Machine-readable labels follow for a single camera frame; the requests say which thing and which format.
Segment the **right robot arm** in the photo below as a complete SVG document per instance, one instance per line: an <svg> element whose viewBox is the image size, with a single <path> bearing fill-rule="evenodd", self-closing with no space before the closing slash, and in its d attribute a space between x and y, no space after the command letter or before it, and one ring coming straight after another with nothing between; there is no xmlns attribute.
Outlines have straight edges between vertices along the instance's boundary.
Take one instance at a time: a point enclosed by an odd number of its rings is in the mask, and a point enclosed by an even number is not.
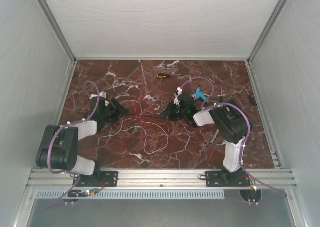
<svg viewBox="0 0 320 227"><path fill-rule="evenodd" d="M243 155L253 124L232 99L198 110L195 98L182 93L168 104L159 117L171 122L184 119L194 128L206 125L217 127L224 138L225 156L220 170L209 170L199 177L206 181L207 187L246 188L251 185L249 175L243 170Z"/></svg>

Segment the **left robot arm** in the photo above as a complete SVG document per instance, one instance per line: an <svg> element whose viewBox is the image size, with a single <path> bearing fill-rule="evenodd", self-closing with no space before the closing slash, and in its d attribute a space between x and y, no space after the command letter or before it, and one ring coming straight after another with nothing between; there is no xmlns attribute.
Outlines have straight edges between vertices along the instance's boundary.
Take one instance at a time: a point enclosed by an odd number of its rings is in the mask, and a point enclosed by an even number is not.
<svg viewBox="0 0 320 227"><path fill-rule="evenodd" d="M130 112L116 99L91 95L90 111L79 121L65 125L49 125L45 128L37 155L36 165L47 168L53 174L79 176L80 187L115 187L118 173L102 171L98 163L81 157L79 141L94 136L104 127L110 127Z"/></svg>

